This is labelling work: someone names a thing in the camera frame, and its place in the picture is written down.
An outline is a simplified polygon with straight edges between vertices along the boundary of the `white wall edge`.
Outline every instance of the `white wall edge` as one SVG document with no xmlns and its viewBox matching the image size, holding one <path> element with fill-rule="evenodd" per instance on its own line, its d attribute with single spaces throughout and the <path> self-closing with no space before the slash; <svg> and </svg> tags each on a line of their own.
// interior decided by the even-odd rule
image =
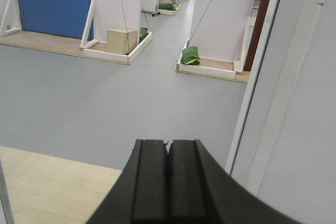
<svg viewBox="0 0 336 224">
<path fill-rule="evenodd" d="M 316 28 L 324 0 L 304 0 L 299 19 L 286 55 L 279 81 L 272 98 L 264 128 L 249 172 L 246 189 L 257 195 L 269 158 L 279 134 L 282 120 Z"/>
<path fill-rule="evenodd" d="M 245 95 L 243 98 L 243 102 L 241 104 L 240 113 L 237 120 L 236 130 L 234 133 L 233 141 L 225 165 L 225 171 L 228 174 L 231 174 L 234 168 L 235 159 L 239 149 L 240 139 L 242 138 L 242 133 L 244 130 L 244 125 L 248 114 L 249 105 L 252 100 L 254 87 L 258 80 L 259 69 L 262 64 L 262 58 L 264 56 L 267 47 L 268 42 L 267 40 L 271 32 L 271 24 L 276 15 L 276 8 L 279 1 L 280 0 L 269 1 L 269 6 L 273 6 L 273 8 L 267 9 L 264 25 L 262 27 L 263 29 L 261 30 L 260 40 L 255 54 L 254 63 L 251 69 L 249 81 L 246 86 Z"/>
</svg>

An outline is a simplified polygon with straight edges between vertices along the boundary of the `wooden platform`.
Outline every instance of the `wooden platform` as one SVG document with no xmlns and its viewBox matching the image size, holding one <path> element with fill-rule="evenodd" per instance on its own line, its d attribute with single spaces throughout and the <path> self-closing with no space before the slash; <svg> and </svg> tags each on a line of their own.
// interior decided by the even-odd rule
<svg viewBox="0 0 336 224">
<path fill-rule="evenodd" d="M 159 12 L 160 14 L 163 14 L 163 15 L 175 16 L 180 10 L 181 10 L 181 5 L 178 8 L 176 8 L 176 10 L 159 9 Z"/>
<path fill-rule="evenodd" d="M 79 49 L 80 39 L 36 33 L 34 31 L 18 31 L 7 35 L 0 38 L 0 44 L 83 57 L 83 51 Z"/>
<path fill-rule="evenodd" d="M 84 49 L 83 57 L 130 65 L 152 40 L 153 33 L 149 32 L 147 37 L 138 44 L 129 55 L 119 55 L 107 52 L 107 45 L 104 43 L 98 43 L 92 48 Z"/>
<path fill-rule="evenodd" d="M 237 74 L 234 70 L 233 63 L 211 60 L 200 56 L 201 63 L 199 65 L 184 65 L 181 63 L 182 52 L 176 62 L 176 71 L 182 73 L 195 74 L 197 76 L 206 76 L 229 81 L 237 81 L 247 83 L 250 72 L 242 72 Z"/>
<path fill-rule="evenodd" d="M 121 171 L 0 146 L 16 224 L 85 224 Z"/>
<path fill-rule="evenodd" d="M 150 33 L 130 53 L 129 56 L 117 55 L 116 57 L 114 57 L 113 54 L 110 55 L 109 53 L 99 54 L 100 50 L 102 52 L 106 51 L 104 49 L 106 45 L 104 44 L 95 45 L 91 49 L 81 50 L 79 48 L 80 41 L 81 41 L 80 39 L 62 37 L 62 36 L 51 35 L 51 34 L 36 33 L 33 31 L 18 31 L 16 33 L 7 35 L 5 37 L 1 37 L 0 44 L 129 65 L 142 52 L 142 50 L 151 42 L 152 39 L 153 39 L 153 35 L 152 33 Z M 98 50 L 98 54 L 96 54 L 95 52 L 92 52 L 92 50 Z"/>
</svg>

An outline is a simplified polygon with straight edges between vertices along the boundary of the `green sandbag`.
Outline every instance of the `green sandbag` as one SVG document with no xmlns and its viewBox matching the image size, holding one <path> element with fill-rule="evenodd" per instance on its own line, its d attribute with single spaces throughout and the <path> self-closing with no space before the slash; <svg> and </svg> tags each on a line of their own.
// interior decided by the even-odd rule
<svg viewBox="0 0 336 224">
<path fill-rule="evenodd" d="M 148 29 L 145 27 L 140 27 L 140 38 L 139 38 L 139 43 L 145 39 L 148 35 Z"/>
<path fill-rule="evenodd" d="M 181 63 L 184 65 L 199 65 L 201 59 L 198 56 L 198 48 L 195 46 L 186 47 L 182 51 Z"/>
<path fill-rule="evenodd" d="M 159 9 L 162 9 L 162 10 L 174 10 L 174 6 L 171 3 L 160 3 L 159 4 Z"/>
</svg>

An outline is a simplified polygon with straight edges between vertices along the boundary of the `black plastic mount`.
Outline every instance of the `black plastic mount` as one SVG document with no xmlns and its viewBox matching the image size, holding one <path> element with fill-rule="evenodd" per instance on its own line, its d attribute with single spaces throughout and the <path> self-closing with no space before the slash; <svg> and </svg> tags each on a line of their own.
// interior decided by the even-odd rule
<svg viewBox="0 0 336 224">
<path fill-rule="evenodd" d="M 137 140 L 86 224 L 299 224 L 236 183 L 200 140 Z"/>
</svg>

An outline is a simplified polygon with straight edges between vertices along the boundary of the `wooden floor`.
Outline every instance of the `wooden floor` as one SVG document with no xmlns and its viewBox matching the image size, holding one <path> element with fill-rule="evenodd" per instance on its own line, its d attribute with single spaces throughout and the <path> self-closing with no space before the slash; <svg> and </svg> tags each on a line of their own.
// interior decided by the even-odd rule
<svg viewBox="0 0 336 224">
<path fill-rule="evenodd" d="M 243 72 L 241 74 L 236 74 L 234 79 L 230 79 L 230 78 L 225 78 L 222 75 L 218 74 L 217 71 L 213 71 L 212 69 L 210 69 L 210 68 L 213 68 L 219 71 L 221 70 L 234 71 L 233 63 L 227 63 L 227 62 L 222 62 L 222 61 L 217 61 L 217 60 L 210 60 L 210 59 L 205 59 L 201 57 L 201 62 L 199 63 L 199 65 L 190 66 L 190 68 L 188 68 L 188 67 L 185 67 L 185 65 L 182 65 L 180 63 L 181 57 L 182 57 L 182 54 L 180 55 L 180 58 L 177 61 L 176 70 L 178 72 L 195 74 L 198 76 L 207 76 L 207 77 L 212 77 L 212 78 L 217 78 L 217 79 L 224 79 L 228 81 L 243 82 L 243 83 L 247 83 L 250 77 L 250 72 Z M 207 69 L 205 71 L 206 73 L 201 73 L 198 67 L 205 67 Z"/>
<path fill-rule="evenodd" d="M 36 33 L 33 31 L 18 31 L 7 35 L 0 38 L 0 44 L 83 57 L 83 50 L 79 49 L 80 39 Z"/>
<path fill-rule="evenodd" d="M 216 61 L 216 60 L 209 60 L 209 59 L 202 59 L 200 66 L 210 67 L 210 68 L 218 68 L 218 69 L 225 69 L 225 70 L 233 70 L 233 64 Z M 233 81 L 244 82 L 247 83 L 250 77 L 250 72 L 243 72 L 242 74 L 236 74 L 236 77 Z"/>
<path fill-rule="evenodd" d="M 16 224 L 84 224 L 121 171 L 0 146 Z"/>
</svg>

